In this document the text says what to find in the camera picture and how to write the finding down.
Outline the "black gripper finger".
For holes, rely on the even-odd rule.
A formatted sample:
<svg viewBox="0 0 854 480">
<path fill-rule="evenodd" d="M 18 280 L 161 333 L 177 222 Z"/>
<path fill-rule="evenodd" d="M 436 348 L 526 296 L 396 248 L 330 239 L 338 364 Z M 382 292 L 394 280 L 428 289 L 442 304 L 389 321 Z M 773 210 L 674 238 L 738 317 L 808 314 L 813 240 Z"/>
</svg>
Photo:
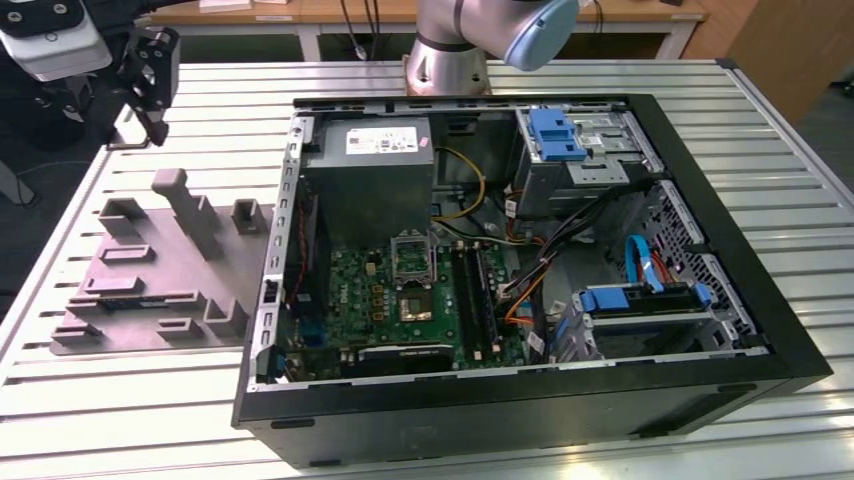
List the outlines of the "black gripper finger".
<svg viewBox="0 0 854 480">
<path fill-rule="evenodd" d="M 165 109 L 138 110 L 137 118 L 146 130 L 147 139 L 157 146 L 162 146 L 170 133 L 170 125 L 165 121 Z"/>
</svg>

